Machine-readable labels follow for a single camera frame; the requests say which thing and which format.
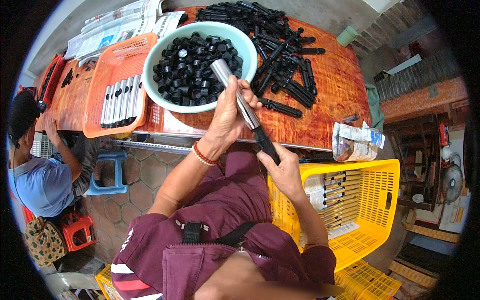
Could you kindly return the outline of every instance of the blue shirt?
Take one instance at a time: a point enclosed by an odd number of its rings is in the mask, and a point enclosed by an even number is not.
[[[32,156],[9,169],[8,180],[17,200],[36,216],[57,216],[73,201],[72,171],[54,158]]]

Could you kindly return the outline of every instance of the yellow plastic crate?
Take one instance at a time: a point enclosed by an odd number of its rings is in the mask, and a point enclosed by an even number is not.
[[[398,195],[400,164],[397,159],[388,159],[300,165],[302,184],[311,175],[356,169],[361,171],[355,221],[360,228],[329,241],[329,247],[336,257],[336,272],[377,249],[390,235]],[[272,223],[290,234],[298,245],[300,224],[295,209],[290,200],[274,185],[270,176],[268,193]]]
[[[367,262],[364,261],[363,259],[360,259],[359,261],[354,262],[353,264],[347,266],[346,268],[343,268],[342,270],[338,271],[335,273],[335,284],[339,285],[341,280],[345,278],[348,274],[355,272],[359,266],[362,266],[366,264]]]
[[[355,300],[352,296],[347,294],[346,292],[341,293],[340,295],[336,295],[335,300]]]
[[[110,264],[107,264],[107,266],[95,276],[95,280],[107,300],[123,300],[113,287],[110,266]]]
[[[345,292],[354,299],[358,297],[366,288],[368,288],[383,273],[368,264],[360,266],[355,272],[345,276],[340,282],[340,286],[345,288]]]
[[[389,300],[401,285],[401,282],[382,274],[360,293],[357,300]]]

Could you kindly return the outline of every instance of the woman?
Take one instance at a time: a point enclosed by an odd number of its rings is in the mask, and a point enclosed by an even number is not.
[[[239,89],[252,108],[261,103],[245,80],[229,77],[210,127],[167,176],[145,216],[132,221],[111,267],[124,299],[230,299],[228,286],[261,281],[334,284],[336,259],[322,220],[302,187],[298,157],[278,143],[277,166],[263,152],[233,144],[243,130]],[[213,163],[227,152],[225,174]],[[293,203],[306,242],[271,224],[258,158]]]

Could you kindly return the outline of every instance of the beaded bracelet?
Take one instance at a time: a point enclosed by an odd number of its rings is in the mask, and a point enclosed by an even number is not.
[[[213,160],[210,160],[208,158],[206,158],[205,156],[202,155],[202,153],[200,153],[200,151],[198,150],[197,148],[197,142],[195,142],[192,146],[192,151],[193,153],[195,154],[195,156],[201,161],[203,162],[204,164],[206,164],[207,166],[210,166],[210,167],[213,167],[214,165],[216,165],[218,163],[218,160],[217,161],[213,161]]]

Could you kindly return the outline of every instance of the orange wood grain tabletop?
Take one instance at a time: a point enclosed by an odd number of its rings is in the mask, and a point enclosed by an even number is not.
[[[179,8],[189,16],[185,24],[195,20],[198,8],[204,6]],[[290,18],[289,25],[296,30],[303,27],[302,36],[314,36],[316,42],[305,47],[324,48],[323,55],[303,55],[312,62],[313,74],[317,85],[318,101],[311,109],[303,107],[291,96],[280,90],[276,95],[267,89],[265,98],[298,108],[303,112],[302,118],[292,118],[265,108],[257,112],[260,122],[272,141],[278,141],[292,146],[331,150],[332,132],[335,120],[358,113],[360,120],[353,123],[361,127],[362,120],[370,123],[370,110],[365,84],[360,66],[351,46],[343,47],[337,43],[336,37],[318,27]],[[44,115],[49,114],[59,118],[60,130],[82,130],[84,103],[88,93],[90,80],[83,78],[93,75],[93,70],[85,72],[75,67],[77,61],[67,63],[60,77],[59,86],[55,92],[52,106]],[[70,68],[73,68],[72,83],[61,88],[61,82]],[[300,73],[295,72],[293,79],[302,84]],[[213,117],[213,111],[196,114],[181,114],[161,108],[151,99],[147,99],[147,116],[143,126],[134,132],[148,132],[178,136],[201,136],[208,129]],[[37,130],[44,128],[42,116],[37,123]],[[245,128],[241,139],[252,140],[252,134]]]

